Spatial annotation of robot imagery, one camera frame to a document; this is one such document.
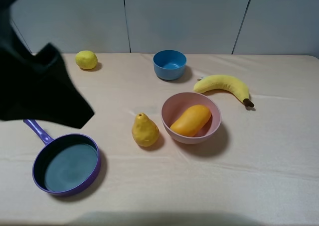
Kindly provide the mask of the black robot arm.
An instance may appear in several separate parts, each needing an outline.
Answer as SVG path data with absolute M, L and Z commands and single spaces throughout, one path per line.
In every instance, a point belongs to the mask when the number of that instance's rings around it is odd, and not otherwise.
M 10 23 L 17 0 L 0 0 L 0 118 L 37 119 L 81 129 L 94 115 L 51 43 L 32 55 Z

